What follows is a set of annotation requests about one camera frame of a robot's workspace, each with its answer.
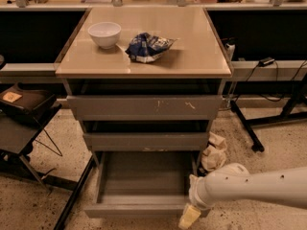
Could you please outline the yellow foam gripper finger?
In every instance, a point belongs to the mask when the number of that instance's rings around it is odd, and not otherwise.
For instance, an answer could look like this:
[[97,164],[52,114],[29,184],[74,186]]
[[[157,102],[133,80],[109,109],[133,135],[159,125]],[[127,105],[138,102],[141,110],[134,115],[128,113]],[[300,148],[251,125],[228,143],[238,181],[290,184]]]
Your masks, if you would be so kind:
[[180,217],[178,227],[181,230],[187,230],[201,216],[201,210],[192,205],[186,204],[182,216]]

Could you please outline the white gripper wrist block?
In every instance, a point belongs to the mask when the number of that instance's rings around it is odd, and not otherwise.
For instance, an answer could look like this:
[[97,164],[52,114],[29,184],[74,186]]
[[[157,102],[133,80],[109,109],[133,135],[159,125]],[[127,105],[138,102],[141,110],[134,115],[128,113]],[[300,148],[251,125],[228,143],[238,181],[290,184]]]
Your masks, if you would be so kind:
[[205,186],[205,178],[190,174],[189,181],[189,200],[192,205],[199,208],[200,210],[211,209],[215,205],[215,202],[207,192]]

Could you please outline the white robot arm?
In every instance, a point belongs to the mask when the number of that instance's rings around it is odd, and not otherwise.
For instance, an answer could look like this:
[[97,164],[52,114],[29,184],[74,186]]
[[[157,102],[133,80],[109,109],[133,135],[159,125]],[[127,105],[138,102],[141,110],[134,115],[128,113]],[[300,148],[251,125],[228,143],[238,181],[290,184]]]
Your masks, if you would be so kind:
[[178,227],[187,230],[219,201],[257,200],[307,208],[307,168],[250,174],[239,163],[223,166],[206,176],[189,175],[189,200]]

